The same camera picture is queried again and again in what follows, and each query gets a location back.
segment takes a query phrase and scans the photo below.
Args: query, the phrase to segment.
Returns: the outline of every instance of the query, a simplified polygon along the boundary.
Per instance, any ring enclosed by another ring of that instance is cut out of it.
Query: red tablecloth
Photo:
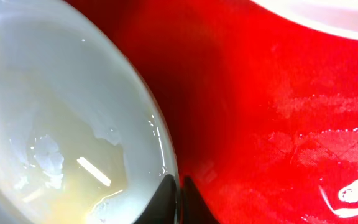
[[[221,223],[358,223],[358,41],[245,0],[70,0],[127,56]]]

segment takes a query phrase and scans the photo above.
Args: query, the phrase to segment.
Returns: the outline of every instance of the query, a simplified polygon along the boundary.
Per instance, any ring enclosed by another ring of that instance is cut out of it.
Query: wet surface
[[[221,223],[358,223],[333,212],[358,208],[339,198],[358,180],[358,41],[248,1],[130,1],[113,17],[114,2],[69,2],[142,74]]]

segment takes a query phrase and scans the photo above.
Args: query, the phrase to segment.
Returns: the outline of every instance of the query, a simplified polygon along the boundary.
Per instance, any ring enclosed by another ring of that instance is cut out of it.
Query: red surface
[[[238,0],[71,0],[145,78],[221,223],[358,223],[358,42]]]

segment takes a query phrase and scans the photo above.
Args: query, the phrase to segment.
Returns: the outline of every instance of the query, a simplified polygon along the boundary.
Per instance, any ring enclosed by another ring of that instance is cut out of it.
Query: white bowl
[[[293,22],[358,40],[358,0],[252,0]]]
[[[44,130],[37,135],[39,122]],[[59,128],[45,135],[45,126]],[[104,141],[109,149],[121,147],[123,157],[98,147],[79,150],[89,136],[86,131],[77,135],[74,127],[83,126],[96,142]],[[54,136],[70,138],[76,147],[66,147],[63,154]],[[126,180],[103,182],[84,159]],[[115,162],[123,162],[123,171],[117,171],[119,165],[113,169]],[[88,214],[96,223],[133,222],[162,178],[177,177],[172,145],[152,97],[100,30],[63,1],[0,1],[0,223],[20,223],[20,218],[41,223],[53,216],[50,199],[67,193],[62,167],[68,163],[92,174],[82,171],[86,181],[73,182],[75,187],[96,179],[106,187],[123,186]],[[27,176],[34,167],[43,173]]]

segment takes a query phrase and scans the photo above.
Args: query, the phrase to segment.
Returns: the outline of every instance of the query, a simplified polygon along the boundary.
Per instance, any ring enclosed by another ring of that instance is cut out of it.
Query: glossy red table
[[[338,196],[358,179],[358,41],[249,1],[68,2],[144,77],[221,223],[358,223],[322,194],[358,208]]]

